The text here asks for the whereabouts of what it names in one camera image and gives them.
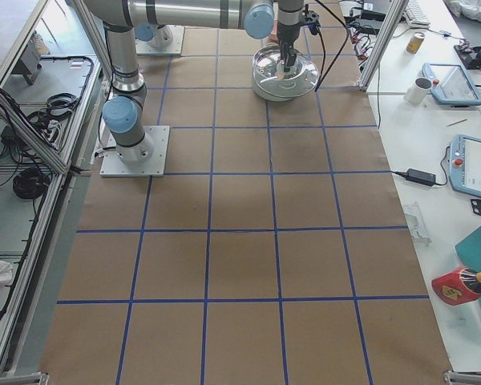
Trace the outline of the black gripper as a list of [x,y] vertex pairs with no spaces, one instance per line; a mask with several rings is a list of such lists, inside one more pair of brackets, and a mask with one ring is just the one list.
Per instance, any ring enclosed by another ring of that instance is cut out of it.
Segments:
[[303,26],[314,25],[319,15],[314,10],[279,10],[277,12],[277,38],[281,46],[281,61],[284,72],[295,65],[297,54],[293,47]]

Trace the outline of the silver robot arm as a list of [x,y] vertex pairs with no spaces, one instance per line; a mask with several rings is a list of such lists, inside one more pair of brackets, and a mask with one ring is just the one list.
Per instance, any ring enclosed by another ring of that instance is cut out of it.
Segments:
[[275,34],[277,41],[253,58],[252,85],[262,98],[287,101],[315,89],[317,66],[294,43],[301,28],[317,26],[318,16],[302,1],[87,1],[103,22],[115,96],[103,107],[103,119],[125,164],[154,154],[154,141],[141,123],[146,85],[139,73],[135,43],[162,48],[172,41],[170,26],[244,30],[253,39]]
[[134,32],[136,39],[158,50],[167,47],[173,41],[173,33],[166,25],[157,26],[144,23],[137,26]]

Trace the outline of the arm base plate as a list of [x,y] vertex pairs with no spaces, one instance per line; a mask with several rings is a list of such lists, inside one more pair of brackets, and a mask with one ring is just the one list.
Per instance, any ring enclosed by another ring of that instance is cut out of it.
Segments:
[[144,126],[143,141],[135,147],[117,146],[113,136],[107,142],[113,149],[103,154],[100,175],[105,177],[163,176],[167,159],[170,127]]
[[183,26],[142,24],[134,29],[136,52],[144,56],[180,56],[184,41]]

